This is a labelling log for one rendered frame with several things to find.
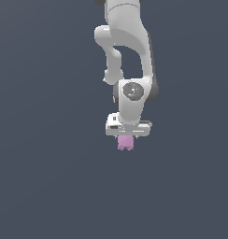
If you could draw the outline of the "small pink object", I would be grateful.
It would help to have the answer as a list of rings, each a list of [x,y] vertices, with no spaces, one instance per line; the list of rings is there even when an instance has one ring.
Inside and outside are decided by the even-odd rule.
[[[134,138],[131,135],[118,136],[118,149],[119,150],[132,150],[134,148]]]

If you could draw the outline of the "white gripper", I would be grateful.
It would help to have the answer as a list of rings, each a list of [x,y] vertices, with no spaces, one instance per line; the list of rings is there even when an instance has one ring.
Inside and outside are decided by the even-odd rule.
[[[124,124],[119,120],[119,113],[112,113],[107,116],[106,135],[132,135],[134,137],[148,136],[152,122],[150,120],[140,120],[134,125]]]

